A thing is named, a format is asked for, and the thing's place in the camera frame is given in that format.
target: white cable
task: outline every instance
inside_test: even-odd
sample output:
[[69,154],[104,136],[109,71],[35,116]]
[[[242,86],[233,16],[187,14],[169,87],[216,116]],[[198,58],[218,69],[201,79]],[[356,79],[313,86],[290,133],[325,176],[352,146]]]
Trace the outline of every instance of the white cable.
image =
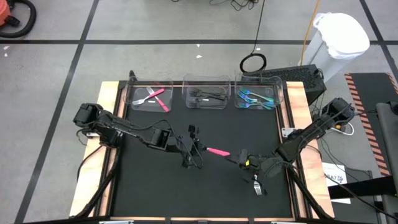
[[351,126],[351,129],[353,130],[351,133],[345,133],[344,131],[337,130],[336,128],[331,128],[331,129],[334,131],[337,131],[338,133],[345,134],[347,136],[352,136],[354,134],[355,130],[354,130],[353,125],[350,122],[348,124]]

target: wooden table edge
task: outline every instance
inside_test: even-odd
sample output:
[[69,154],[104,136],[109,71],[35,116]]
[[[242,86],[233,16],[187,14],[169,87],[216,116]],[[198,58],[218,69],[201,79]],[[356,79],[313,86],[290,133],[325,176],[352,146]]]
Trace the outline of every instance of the wooden table edge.
[[[113,111],[115,106],[116,95],[118,92],[119,82],[103,82],[99,91],[99,97],[97,103],[101,104],[104,109]],[[290,108],[292,110],[292,116],[294,119],[295,128],[305,128],[311,124],[312,119],[310,116],[310,110],[307,104],[307,97],[302,82],[287,82],[287,92],[289,94]],[[282,115],[285,126],[288,126],[288,119],[286,113],[286,102],[282,104]],[[118,116],[123,114],[123,109],[119,109]],[[99,139],[89,139],[85,151],[85,157],[96,149],[99,145]],[[311,146],[318,149],[316,141],[310,143]],[[76,185],[75,196],[73,198],[72,207],[70,210],[70,216],[76,215],[80,212],[86,203],[89,201],[95,190],[99,186],[100,176],[104,161],[105,149],[97,152],[93,158],[89,159],[86,164],[82,167],[80,177]],[[326,185],[326,179],[323,176],[322,160],[318,152],[310,148],[305,148],[301,152],[303,169],[305,174],[305,181],[307,187],[321,207],[327,212],[327,214],[334,217],[333,207],[329,196],[328,187]],[[305,207],[303,203],[303,197],[299,189],[296,187],[296,193],[298,198],[298,207],[300,216],[305,217]],[[109,186],[105,191],[104,197],[101,199],[103,203],[107,201],[109,196]],[[102,206],[100,208],[100,215],[106,214],[106,208]]]

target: trash can lid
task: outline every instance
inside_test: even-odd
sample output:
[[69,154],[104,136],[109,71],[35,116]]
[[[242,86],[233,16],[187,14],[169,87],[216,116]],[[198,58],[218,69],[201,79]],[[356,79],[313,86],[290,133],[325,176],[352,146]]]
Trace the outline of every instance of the trash can lid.
[[314,21],[314,27],[321,32],[323,41],[335,53],[341,56],[361,54],[369,48],[368,35],[351,16],[344,13],[328,13],[319,16],[321,18]]

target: wooden table frame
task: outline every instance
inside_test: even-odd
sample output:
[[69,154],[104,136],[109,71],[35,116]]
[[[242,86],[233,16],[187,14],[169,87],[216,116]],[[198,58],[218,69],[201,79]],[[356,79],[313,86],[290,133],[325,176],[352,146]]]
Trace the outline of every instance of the wooden table frame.
[[[103,82],[99,91],[98,101],[104,110],[113,111],[114,114],[119,117],[123,117],[125,111],[125,105],[123,102],[123,95],[126,94],[126,90],[121,88],[119,82]],[[307,98],[303,84],[301,82],[287,82],[286,88],[284,88],[285,100],[281,103],[281,113],[277,113],[277,119],[282,117],[283,124],[286,128],[305,128],[311,124],[312,119],[310,116],[310,110],[307,104]],[[118,91],[122,91],[122,97],[117,97]],[[312,141],[309,145],[318,148],[316,141]],[[89,155],[99,146],[99,138],[89,139],[84,157]],[[107,168],[107,172],[113,163],[113,159],[116,154],[116,149],[100,149],[90,159],[88,159],[85,165],[81,168],[80,178],[75,190],[75,196],[73,198],[70,216],[76,215],[80,212],[86,203],[91,199],[94,192],[99,187],[101,176],[106,173],[103,169]],[[298,161],[300,167],[302,167],[302,175],[305,177],[305,183],[307,188],[315,198],[315,200],[321,205],[321,207],[329,214],[334,217],[333,208],[330,201],[328,187],[324,178],[322,161],[318,152],[309,147],[302,150],[301,161]],[[108,214],[108,203],[111,195],[111,182],[99,203],[99,207],[96,207],[90,216],[96,215],[104,216]],[[295,213],[292,211],[294,217],[308,217],[308,215],[317,217],[315,212],[308,209],[308,204],[305,203],[303,196],[297,186],[295,186],[295,192],[290,192],[290,198],[297,201],[298,211]],[[111,217],[113,220],[153,220],[153,221],[166,221],[165,217]],[[186,218],[186,217],[173,217],[171,221],[195,221],[195,220],[208,220],[208,221],[229,221],[229,222],[248,222],[248,218]],[[265,221],[292,221],[294,218],[255,218],[255,222]]]

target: plastic container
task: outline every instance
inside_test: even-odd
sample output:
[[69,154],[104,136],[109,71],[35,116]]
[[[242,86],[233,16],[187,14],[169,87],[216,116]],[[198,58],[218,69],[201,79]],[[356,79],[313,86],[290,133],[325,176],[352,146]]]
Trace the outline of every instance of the plastic container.
[[347,14],[317,14],[313,26],[318,30],[304,53],[303,65],[322,69],[324,82],[370,46],[362,26]]
[[130,77],[126,84],[124,102],[133,110],[163,112],[172,109],[173,80],[145,80]]
[[228,76],[203,77],[187,74],[183,78],[182,98],[188,108],[223,109],[231,96]]
[[273,110],[283,101],[279,77],[235,77],[235,106],[244,109]]

